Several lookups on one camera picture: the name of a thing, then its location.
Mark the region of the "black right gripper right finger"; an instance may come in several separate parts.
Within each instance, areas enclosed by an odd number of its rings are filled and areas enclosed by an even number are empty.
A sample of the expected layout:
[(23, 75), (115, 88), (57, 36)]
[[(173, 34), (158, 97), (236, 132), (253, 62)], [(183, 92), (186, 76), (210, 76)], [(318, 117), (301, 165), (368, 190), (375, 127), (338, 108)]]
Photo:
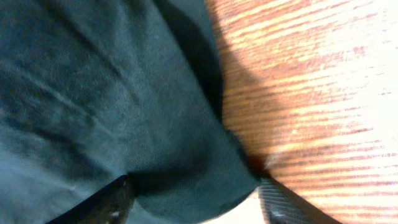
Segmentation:
[(341, 224), (272, 177), (261, 180), (258, 193), (270, 224)]

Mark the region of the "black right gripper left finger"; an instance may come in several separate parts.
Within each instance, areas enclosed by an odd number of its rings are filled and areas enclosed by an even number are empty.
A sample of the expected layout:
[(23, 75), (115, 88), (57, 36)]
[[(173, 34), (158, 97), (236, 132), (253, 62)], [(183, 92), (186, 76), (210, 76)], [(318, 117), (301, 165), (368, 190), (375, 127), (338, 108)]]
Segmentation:
[(125, 224), (134, 204), (134, 187), (122, 175), (48, 224)]

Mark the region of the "black shorts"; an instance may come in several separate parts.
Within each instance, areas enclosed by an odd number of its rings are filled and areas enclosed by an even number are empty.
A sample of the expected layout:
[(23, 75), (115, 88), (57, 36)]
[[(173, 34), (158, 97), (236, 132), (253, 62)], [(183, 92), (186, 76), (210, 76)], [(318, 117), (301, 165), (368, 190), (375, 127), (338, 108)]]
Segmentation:
[(1, 222), (133, 177), (128, 223), (200, 223), (259, 180), (222, 125), (203, 1), (1, 2)]

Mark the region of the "white Puma t-shirt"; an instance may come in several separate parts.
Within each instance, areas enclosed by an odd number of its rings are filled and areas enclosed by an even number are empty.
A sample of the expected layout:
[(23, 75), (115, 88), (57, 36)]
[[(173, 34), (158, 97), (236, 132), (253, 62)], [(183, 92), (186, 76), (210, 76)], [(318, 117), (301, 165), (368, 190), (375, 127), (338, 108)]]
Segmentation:
[(263, 215), (256, 189), (234, 209), (201, 224), (269, 224), (269, 221)]

